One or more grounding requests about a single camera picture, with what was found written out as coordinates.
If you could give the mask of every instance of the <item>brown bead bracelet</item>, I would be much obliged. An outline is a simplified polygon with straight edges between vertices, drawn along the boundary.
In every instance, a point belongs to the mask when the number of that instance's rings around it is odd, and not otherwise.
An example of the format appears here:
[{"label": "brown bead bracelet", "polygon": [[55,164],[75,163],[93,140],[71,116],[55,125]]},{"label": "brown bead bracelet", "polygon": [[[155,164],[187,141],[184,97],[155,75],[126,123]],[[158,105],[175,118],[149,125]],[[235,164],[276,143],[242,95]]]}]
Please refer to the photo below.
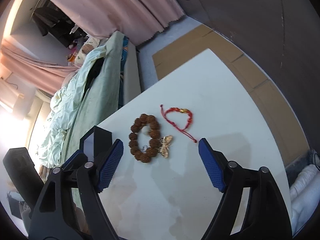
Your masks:
[{"label": "brown bead bracelet", "polygon": [[[147,148],[146,153],[140,151],[138,147],[138,135],[142,127],[149,125],[149,135],[151,140],[149,141],[150,147]],[[153,115],[142,114],[139,118],[134,120],[134,124],[131,126],[132,133],[129,134],[129,147],[131,154],[136,160],[143,163],[149,163],[152,157],[156,157],[160,146],[160,125],[157,119]]]}]

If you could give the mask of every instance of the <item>gray wall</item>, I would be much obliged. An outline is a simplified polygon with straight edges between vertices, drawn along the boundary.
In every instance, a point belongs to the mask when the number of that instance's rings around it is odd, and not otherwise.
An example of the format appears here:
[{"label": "gray wall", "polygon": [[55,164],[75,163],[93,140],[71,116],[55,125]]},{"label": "gray wall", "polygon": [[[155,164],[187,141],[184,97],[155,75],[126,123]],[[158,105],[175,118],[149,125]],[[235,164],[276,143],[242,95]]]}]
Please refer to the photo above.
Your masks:
[{"label": "gray wall", "polygon": [[293,108],[320,152],[320,18],[309,0],[177,0],[186,14],[251,57]]}]

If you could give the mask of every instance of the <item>bed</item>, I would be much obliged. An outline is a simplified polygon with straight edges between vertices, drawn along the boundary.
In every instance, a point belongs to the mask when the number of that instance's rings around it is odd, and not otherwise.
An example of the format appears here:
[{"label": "bed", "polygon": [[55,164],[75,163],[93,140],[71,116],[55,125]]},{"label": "bed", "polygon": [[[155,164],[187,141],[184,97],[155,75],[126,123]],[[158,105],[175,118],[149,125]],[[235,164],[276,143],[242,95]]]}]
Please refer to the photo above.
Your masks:
[{"label": "bed", "polygon": [[[122,105],[125,105],[141,93],[136,49],[128,39],[125,43],[125,39],[127,38],[124,37],[123,40],[121,40],[121,42],[123,42],[123,53],[121,58],[114,61],[116,64],[105,65],[105,61],[108,60],[107,58],[112,57],[111,51],[102,59],[104,63],[96,76],[89,78],[90,74],[88,75],[85,94],[76,113],[76,117],[71,127],[67,130],[61,151],[60,164],[57,166],[61,166],[79,149],[80,138],[87,131],[94,125],[98,125]],[[103,39],[100,41],[99,46],[104,46],[107,42],[107,39]],[[114,68],[121,68],[121,82],[117,88],[113,86],[113,80],[111,80],[112,75],[110,75],[110,71]],[[114,99],[116,97],[119,99],[115,106],[115,104],[111,102],[111,98]]]},{"label": "bed", "polygon": [[[127,46],[127,57],[123,73],[123,104],[127,104],[141,93],[136,49],[130,41]],[[104,100],[104,98],[107,98],[107,94],[110,93],[107,88],[101,89],[107,79],[108,73],[102,68],[84,95],[74,123],[66,135],[61,152],[61,165],[79,149],[80,138],[84,136],[87,131],[94,125],[101,123],[117,110],[108,107],[108,101]]]}]

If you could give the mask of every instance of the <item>cardboard box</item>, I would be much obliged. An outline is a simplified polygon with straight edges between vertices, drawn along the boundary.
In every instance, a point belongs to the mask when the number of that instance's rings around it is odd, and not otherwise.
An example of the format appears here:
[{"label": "cardboard box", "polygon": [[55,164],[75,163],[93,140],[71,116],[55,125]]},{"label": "cardboard box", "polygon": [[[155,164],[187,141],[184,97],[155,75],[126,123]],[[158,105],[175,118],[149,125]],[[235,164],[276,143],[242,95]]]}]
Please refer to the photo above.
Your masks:
[{"label": "cardboard box", "polygon": [[291,107],[271,80],[231,42],[200,25],[153,55],[159,79],[211,49],[249,93],[277,143],[284,165],[306,154],[309,145]]}]

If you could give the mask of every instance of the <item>white tabletop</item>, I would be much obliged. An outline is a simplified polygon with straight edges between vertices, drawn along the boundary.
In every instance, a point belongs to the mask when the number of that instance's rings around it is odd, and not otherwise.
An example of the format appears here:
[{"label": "white tabletop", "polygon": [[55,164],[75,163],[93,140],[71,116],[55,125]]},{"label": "white tabletop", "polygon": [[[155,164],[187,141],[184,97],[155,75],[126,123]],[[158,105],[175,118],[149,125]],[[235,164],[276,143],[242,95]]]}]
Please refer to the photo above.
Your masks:
[{"label": "white tabletop", "polygon": [[[106,213],[120,237],[130,240],[201,239],[222,193],[214,188],[198,153],[198,144],[179,133],[160,113],[160,104],[187,108],[194,114],[188,132],[206,138],[213,149],[242,167],[267,166],[274,176],[291,216],[284,165],[260,111],[241,83],[209,49],[186,62],[99,126],[124,143],[124,154],[109,188],[100,194]],[[130,127],[140,114],[154,115],[161,134],[174,136],[169,158],[160,154],[151,163],[135,160],[128,146]],[[181,127],[186,114],[168,117]],[[139,134],[139,146],[148,143]],[[243,221],[245,190],[234,230]]]}]

